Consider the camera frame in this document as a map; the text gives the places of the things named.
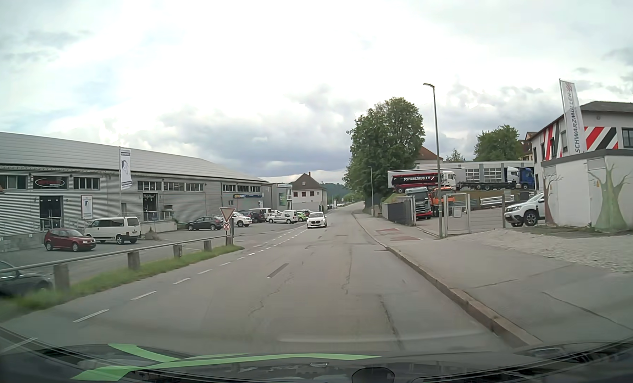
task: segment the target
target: windshield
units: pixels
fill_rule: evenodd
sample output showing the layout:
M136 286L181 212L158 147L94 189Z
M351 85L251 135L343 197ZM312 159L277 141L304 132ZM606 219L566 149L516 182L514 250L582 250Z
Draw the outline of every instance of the windshield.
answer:
M59 382L627 373L633 2L0 0L0 327Z

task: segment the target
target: road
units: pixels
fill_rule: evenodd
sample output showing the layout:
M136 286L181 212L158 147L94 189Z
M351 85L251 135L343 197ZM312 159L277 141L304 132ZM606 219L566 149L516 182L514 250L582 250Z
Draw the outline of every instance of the road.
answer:
M194 354L507 349L368 237L357 208L329 213L325 229L293 226L268 243L2 325L54 345Z

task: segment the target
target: red car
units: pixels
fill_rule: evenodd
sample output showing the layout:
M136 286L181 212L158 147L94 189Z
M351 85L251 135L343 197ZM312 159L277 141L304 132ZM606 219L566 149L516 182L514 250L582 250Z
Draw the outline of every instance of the red car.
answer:
M71 249L73 251L91 250L96 247L96 241L83 235L75 229L52 229L45 234L45 248L47 251L54 249Z

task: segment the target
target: yield sign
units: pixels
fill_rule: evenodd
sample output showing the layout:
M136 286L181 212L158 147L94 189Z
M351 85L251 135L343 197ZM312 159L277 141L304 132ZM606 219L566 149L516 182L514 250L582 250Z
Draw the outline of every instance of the yield sign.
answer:
M220 211L222 212L222 216L224 217L224 220L229 222L229 218L231 218L231 215L233 214L234 211L236 211L235 207L220 207Z

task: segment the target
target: lamp post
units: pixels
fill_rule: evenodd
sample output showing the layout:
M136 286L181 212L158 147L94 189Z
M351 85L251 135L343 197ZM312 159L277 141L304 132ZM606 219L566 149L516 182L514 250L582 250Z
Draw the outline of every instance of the lamp post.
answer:
M432 88L432 105L435 110L435 140L437 141L437 187L439 187L439 195L440 195L440 208L438 208L438 212L440 213L440 239L443 237L442 232L444 231L444 227L442 226L442 213L443 213L443 204L442 204L442 168L440 165L440 128L437 125L437 97L435 96L435 86L432 84L424 83L423 85L427 85Z
M371 169L371 216L373 216L373 205L375 205L373 202L373 167L369 166L369 168Z

